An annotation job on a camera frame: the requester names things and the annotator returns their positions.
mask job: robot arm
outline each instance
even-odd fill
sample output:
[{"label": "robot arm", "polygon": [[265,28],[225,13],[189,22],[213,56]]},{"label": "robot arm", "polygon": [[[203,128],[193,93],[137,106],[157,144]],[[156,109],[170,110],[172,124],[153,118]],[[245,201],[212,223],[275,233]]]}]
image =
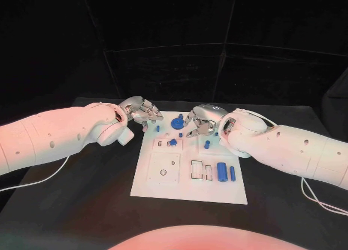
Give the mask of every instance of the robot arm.
[{"label": "robot arm", "polygon": [[280,171],[348,190],[348,143],[290,126],[269,127],[261,117],[242,109],[218,118],[213,106],[205,106],[210,112],[193,119],[215,119],[221,144],[235,155],[254,156]]},{"label": "robot arm", "polygon": [[92,103],[39,113],[0,127],[0,175],[65,158],[94,142],[101,146],[117,140],[125,145],[134,137],[128,121],[163,120],[157,107],[143,97],[120,105]]}]

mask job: black tabletop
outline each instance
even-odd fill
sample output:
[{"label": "black tabletop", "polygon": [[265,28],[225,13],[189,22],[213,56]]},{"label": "black tabletop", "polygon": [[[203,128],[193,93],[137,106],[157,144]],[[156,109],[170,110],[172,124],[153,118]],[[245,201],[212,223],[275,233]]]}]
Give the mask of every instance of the black tabletop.
[{"label": "black tabletop", "polygon": [[[78,98],[74,106],[117,99]],[[190,111],[199,103],[154,102],[163,111]],[[329,135],[307,106],[216,104],[245,108],[278,124]],[[89,144],[45,183],[17,189],[0,214],[0,249],[108,249],[136,235],[169,226],[205,224],[274,236],[308,249],[348,249],[348,217],[326,211],[301,192],[301,179],[241,159],[248,205],[131,197],[141,125],[127,146]],[[35,166],[23,183],[49,176],[64,160]],[[318,199],[348,209],[348,191],[308,181]]]}]

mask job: white cable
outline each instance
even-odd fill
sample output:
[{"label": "white cable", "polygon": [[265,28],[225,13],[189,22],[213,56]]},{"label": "white cable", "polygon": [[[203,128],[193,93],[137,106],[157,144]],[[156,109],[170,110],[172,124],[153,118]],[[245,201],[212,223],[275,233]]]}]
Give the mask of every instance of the white cable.
[{"label": "white cable", "polygon": [[61,168],[56,170],[56,172],[55,172],[46,179],[43,179],[42,181],[33,182],[33,183],[28,183],[28,184],[19,185],[19,186],[7,187],[6,189],[2,189],[0,192],[2,192],[2,191],[6,191],[6,190],[10,190],[10,189],[23,188],[23,187],[26,187],[26,186],[32,186],[32,185],[36,185],[36,184],[39,184],[39,183],[48,181],[48,180],[58,174],[58,172],[61,171],[61,169],[64,168],[64,166],[65,166],[65,164],[66,164],[66,162],[68,162],[68,159],[69,159],[69,157],[66,158],[66,160],[65,160],[64,165],[61,166]]},{"label": "white cable", "polygon": [[[268,120],[268,121],[274,124],[274,126],[278,126],[275,122],[272,122],[265,116],[262,116],[262,115],[258,114],[257,112],[249,111],[249,110],[246,110],[246,112],[251,113],[251,114],[254,114],[255,116],[261,117],[262,119]],[[313,194],[313,196],[314,196],[314,199],[313,199],[313,198],[305,194],[305,192],[304,192],[304,183],[305,183],[305,185],[307,185],[307,187],[308,187],[308,189],[310,189],[310,191],[311,191],[311,194]],[[310,186],[307,180],[304,179],[304,177],[303,177],[303,179],[301,179],[301,189],[303,189],[304,196],[305,196],[311,201],[317,202],[326,210],[329,210],[329,211],[333,212],[333,213],[337,213],[337,214],[341,214],[341,215],[347,215],[347,216],[348,216],[348,211],[343,210],[341,208],[339,208],[339,207],[336,207],[336,206],[331,206],[330,204],[327,204],[327,203],[324,203],[324,202],[321,202],[321,201],[318,200],[318,198],[317,198],[317,196],[316,196],[316,193],[314,193],[314,191],[313,191],[313,189],[311,189],[311,186]]]}]

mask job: blue object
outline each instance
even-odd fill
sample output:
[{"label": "blue object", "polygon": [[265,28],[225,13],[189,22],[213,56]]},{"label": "blue object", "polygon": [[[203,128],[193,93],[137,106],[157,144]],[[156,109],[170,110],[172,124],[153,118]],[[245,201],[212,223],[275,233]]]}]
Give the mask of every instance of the blue object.
[{"label": "blue object", "polygon": [[210,141],[206,141],[205,149],[209,149],[210,147]]},{"label": "blue object", "polygon": [[179,142],[177,142],[176,139],[172,139],[172,140],[170,140],[170,145],[172,145],[172,146],[174,146],[177,143],[179,143]]},{"label": "blue object", "polygon": [[235,167],[231,167],[231,180],[236,181],[236,172],[235,172]]},{"label": "blue object", "polygon": [[182,118],[174,118],[172,121],[172,127],[174,129],[183,129],[185,128],[185,120]]},{"label": "blue object", "polygon": [[223,162],[218,163],[218,180],[229,181],[228,166]]}]

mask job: black table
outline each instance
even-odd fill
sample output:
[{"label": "black table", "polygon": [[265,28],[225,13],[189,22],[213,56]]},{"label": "black table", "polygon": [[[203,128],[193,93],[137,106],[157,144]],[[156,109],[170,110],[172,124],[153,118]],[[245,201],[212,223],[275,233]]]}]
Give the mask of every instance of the black table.
[{"label": "black table", "polygon": [[[75,106],[115,99],[78,98]],[[160,110],[190,111],[199,103],[154,102]],[[278,124],[329,135],[307,106],[218,104],[245,108]],[[308,249],[348,249],[348,217],[326,211],[301,192],[300,177],[254,158],[241,159],[248,205],[131,197],[141,125],[127,146],[91,144],[45,183],[17,189],[0,214],[0,249],[108,249],[136,235],[169,226],[205,224],[241,228]],[[64,160],[32,167],[22,183],[43,179]],[[348,191],[308,181],[318,198],[348,209]]]}]

